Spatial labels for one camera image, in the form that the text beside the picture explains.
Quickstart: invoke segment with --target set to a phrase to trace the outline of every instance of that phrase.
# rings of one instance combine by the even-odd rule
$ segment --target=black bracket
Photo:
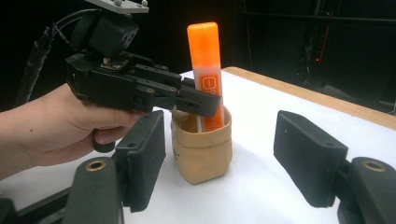
[[[92,62],[84,54],[66,61],[67,83],[82,101],[143,112],[151,112],[154,106],[176,106],[204,117],[212,116],[219,104],[220,96],[196,90],[179,74],[136,64],[135,55],[129,52],[124,51],[111,63]]]
[[[347,147],[305,117],[278,112],[274,155],[309,204],[340,199],[340,223],[396,223],[393,167],[372,158],[347,161]]]

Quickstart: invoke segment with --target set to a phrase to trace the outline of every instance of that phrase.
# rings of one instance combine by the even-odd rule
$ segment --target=hand
[[[73,161],[96,142],[122,138],[143,115],[78,100],[64,84],[26,105],[0,114],[0,179],[35,166]]]

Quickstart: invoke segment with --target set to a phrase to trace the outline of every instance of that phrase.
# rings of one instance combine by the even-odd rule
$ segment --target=wooden table edge
[[[311,91],[280,80],[276,80],[274,78],[259,75],[242,68],[226,67],[222,70],[238,77],[262,84],[266,87],[283,91],[310,102],[324,105],[329,108],[347,113],[351,116],[360,119],[366,119],[381,126],[396,130],[396,116],[376,111],[361,105],[355,105],[319,92]]]

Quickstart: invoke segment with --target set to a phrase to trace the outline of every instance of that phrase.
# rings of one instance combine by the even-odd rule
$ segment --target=beige fabric basket
[[[197,132],[197,117],[172,111],[172,145],[180,174],[191,184],[225,175],[233,157],[232,116],[224,107],[224,127]]]

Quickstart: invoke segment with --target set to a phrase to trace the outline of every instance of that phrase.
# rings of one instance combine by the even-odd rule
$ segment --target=finger
[[[105,130],[105,129],[113,129],[113,128],[117,128],[119,126],[106,126],[106,127],[100,127],[100,128],[96,128],[98,130]]]
[[[131,127],[98,130],[94,138],[99,144],[107,144],[121,139],[129,130],[131,130]]]
[[[120,110],[95,104],[84,104],[85,109],[78,113],[81,124],[87,124],[88,129],[102,129],[106,127],[133,126],[144,112]]]

